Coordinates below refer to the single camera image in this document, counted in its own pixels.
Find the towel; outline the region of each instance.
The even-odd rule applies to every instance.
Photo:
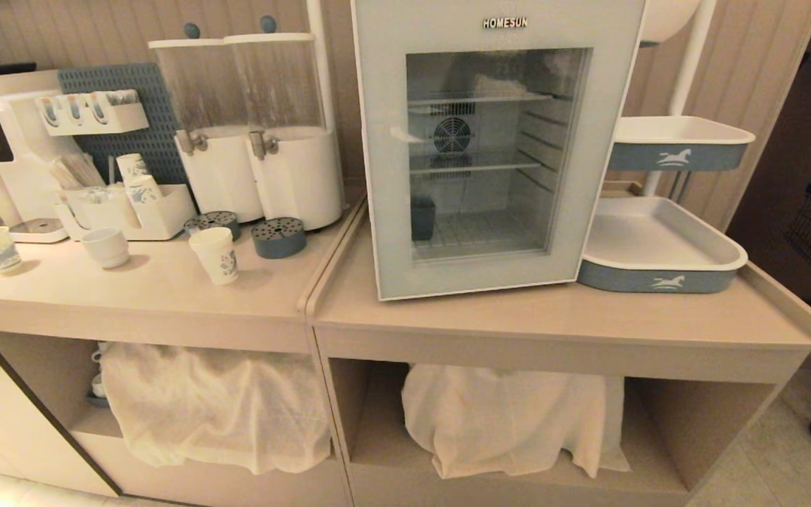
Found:
[[[115,343],[100,365],[127,449],[149,465],[305,472],[331,453],[308,356]]]
[[[405,427],[440,478],[541,472],[561,449],[590,477],[631,469],[622,377],[414,365],[402,398]]]

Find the mini fridge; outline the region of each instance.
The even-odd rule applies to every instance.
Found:
[[[353,0],[380,299],[577,278],[644,0]]]

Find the utensil holder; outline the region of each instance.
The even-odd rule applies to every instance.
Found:
[[[58,203],[55,212],[74,241],[80,241],[91,230],[105,227],[121,229],[128,241],[165,241],[184,230],[184,223],[196,215],[193,199],[186,185],[159,185],[164,197],[148,204],[133,204],[139,227],[131,224],[121,205],[113,202],[84,203],[83,211],[89,228],[81,227],[69,206]]]
[[[53,136],[121,134],[149,128],[142,103],[113,106],[106,99],[106,92],[97,92],[97,95],[100,99],[90,99],[89,94],[70,94],[39,97],[33,102],[46,131]]]

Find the gray pegboard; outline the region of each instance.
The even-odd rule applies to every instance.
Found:
[[[135,89],[149,119],[149,128],[125,134],[75,135],[81,150],[93,155],[96,169],[108,180],[108,155],[142,154],[149,172],[158,183],[189,184],[180,155],[174,145],[177,120],[168,90],[154,63],[64,68],[58,71],[64,93]]]

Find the cooling fan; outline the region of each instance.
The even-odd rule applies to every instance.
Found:
[[[434,146],[441,154],[460,154],[471,142],[471,128],[456,116],[441,121],[434,129]]]

